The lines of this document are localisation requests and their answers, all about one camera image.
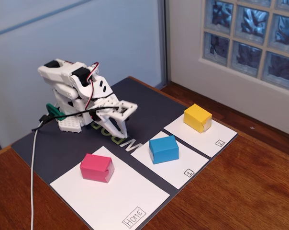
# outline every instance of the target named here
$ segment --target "red wire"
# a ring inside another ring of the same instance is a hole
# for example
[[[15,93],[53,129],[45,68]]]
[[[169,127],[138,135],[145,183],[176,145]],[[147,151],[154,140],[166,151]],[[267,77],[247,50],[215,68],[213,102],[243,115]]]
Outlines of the red wire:
[[[91,84],[92,91],[91,91],[91,96],[88,98],[88,101],[87,101],[87,103],[85,105],[85,110],[87,109],[87,107],[88,107],[88,105],[89,105],[89,103],[91,101],[91,98],[93,96],[93,82],[92,82],[92,79],[90,79],[89,81],[90,81],[90,84]]]
[[[90,74],[88,75],[88,77],[86,78],[87,81],[89,81],[90,76],[92,75],[92,73],[96,70],[96,68],[99,66],[98,62],[93,63],[93,65],[96,65],[92,71],[90,72]]]

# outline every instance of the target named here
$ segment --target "magenta block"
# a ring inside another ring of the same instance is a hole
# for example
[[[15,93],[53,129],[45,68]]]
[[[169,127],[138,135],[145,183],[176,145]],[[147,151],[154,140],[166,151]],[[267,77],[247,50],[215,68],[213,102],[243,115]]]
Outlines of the magenta block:
[[[84,179],[108,183],[115,168],[110,157],[87,153],[81,162],[80,169]]]

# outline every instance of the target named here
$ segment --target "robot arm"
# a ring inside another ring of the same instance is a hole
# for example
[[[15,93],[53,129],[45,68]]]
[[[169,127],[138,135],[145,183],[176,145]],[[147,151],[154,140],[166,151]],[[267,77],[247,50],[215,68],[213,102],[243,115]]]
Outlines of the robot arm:
[[[64,114],[84,111],[87,102],[88,109],[115,107],[98,110],[95,114],[84,113],[82,116],[68,117],[58,122],[59,128],[62,131],[80,132],[82,126],[94,121],[113,136],[127,138],[125,120],[136,111],[137,104],[119,101],[105,78],[98,75],[96,65],[87,67],[80,62],[70,63],[56,59],[38,68],[44,81],[52,86],[59,110]],[[93,87],[87,80],[91,72]]]

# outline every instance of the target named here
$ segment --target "cable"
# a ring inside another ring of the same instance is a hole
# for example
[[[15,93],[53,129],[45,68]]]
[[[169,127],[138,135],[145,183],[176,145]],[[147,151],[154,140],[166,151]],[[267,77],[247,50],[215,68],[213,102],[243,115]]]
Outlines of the cable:
[[[43,121],[43,123],[41,125],[39,125],[37,128],[32,129],[32,131],[39,130],[42,126],[47,124],[49,121],[52,121],[52,120],[57,119],[57,118],[63,118],[63,117],[69,117],[69,116],[77,116],[77,115],[84,114],[84,113],[96,112],[96,111],[101,110],[101,109],[113,109],[113,108],[114,109],[119,109],[119,107],[117,107],[117,106],[106,106],[106,107],[98,107],[98,108],[94,108],[94,109],[84,110],[84,111],[77,112],[77,113],[74,113],[74,114],[68,114],[68,115],[62,115],[62,116],[53,116],[53,117],[50,117],[49,119],[46,119],[45,121]]]
[[[32,150],[32,160],[31,160],[31,230],[33,230],[34,223],[34,200],[33,200],[33,176],[34,176],[34,156],[35,156],[35,145],[36,145],[36,137],[38,130],[35,131],[34,140],[33,140],[33,150]]]
[[[90,79],[90,77],[91,77],[92,73],[96,70],[96,68],[99,66],[99,63],[98,63],[98,62],[95,62],[95,63],[92,64],[92,66],[93,66],[93,65],[95,65],[95,67],[92,69],[92,71],[89,73],[89,75],[88,75],[87,78],[86,78],[86,81],[90,81],[92,91],[91,91],[91,96],[88,98],[88,101],[87,101],[87,103],[86,103],[86,105],[85,105],[85,110],[87,109],[87,107],[88,107],[88,105],[89,105],[89,103],[90,103],[90,101],[91,101],[91,98],[92,98],[92,96],[93,96],[93,82],[92,82],[92,80]]]
[[[92,64],[92,66],[95,65],[95,67],[92,69],[92,71],[90,72],[90,74],[88,75],[88,77],[86,78],[87,81],[89,81],[90,76],[92,75],[92,73],[96,70],[96,68],[99,66],[98,62],[95,62]]]
[[[91,84],[92,91],[91,91],[91,96],[88,98],[88,101],[87,101],[87,103],[85,105],[85,110],[87,109],[87,107],[88,107],[88,105],[89,105],[89,103],[91,101],[91,98],[93,96],[93,82],[92,82],[92,79],[89,79],[89,81],[90,81],[90,84]]]

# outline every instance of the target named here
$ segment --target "green clip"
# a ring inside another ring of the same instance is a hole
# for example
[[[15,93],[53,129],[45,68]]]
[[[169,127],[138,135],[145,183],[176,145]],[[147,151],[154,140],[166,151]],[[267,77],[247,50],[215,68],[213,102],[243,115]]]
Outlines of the green clip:
[[[53,117],[53,116],[65,116],[64,113],[60,112],[57,108],[55,108],[55,107],[54,107],[52,104],[50,104],[50,103],[48,103],[48,104],[46,105],[46,107],[47,107],[47,110],[48,110],[48,112],[49,112],[49,115],[51,115],[51,117]],[[57,118],[57,120],[59,120],[59,121],[62,121],[62,120],[64,120],[64,119],[65,119],[65,117]]]

